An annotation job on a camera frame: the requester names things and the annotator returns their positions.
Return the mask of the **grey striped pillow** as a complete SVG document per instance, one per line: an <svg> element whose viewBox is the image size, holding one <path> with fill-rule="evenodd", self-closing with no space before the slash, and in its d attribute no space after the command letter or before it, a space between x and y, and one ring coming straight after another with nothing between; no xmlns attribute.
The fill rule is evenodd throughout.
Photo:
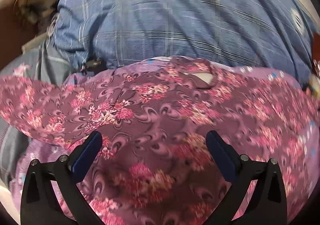
<svg viewBox="0 0 320 225"><path fill-rule="evenodd" d="M33 91L29 88L33 80L61 85L75 72L65 55L45 40L1 70L1 92L8 85L10 91L17 93L16 108L20 109L33 102ZM13 108L13 105L9 105L9 111L1 108L1 180L7 188L15 178L18 160L32 141L9 124Z"/></svg>

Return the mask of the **blue plaid quilt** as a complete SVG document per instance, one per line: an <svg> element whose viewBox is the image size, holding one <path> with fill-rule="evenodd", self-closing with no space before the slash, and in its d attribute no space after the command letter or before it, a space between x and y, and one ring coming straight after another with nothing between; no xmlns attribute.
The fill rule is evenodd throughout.
<svg viewBox="0 0 320 225"><path fill-rule="evenodd" d="M314 20L297 0L60 0L52 42L79 69L157 56L312 72Z"/></svg>

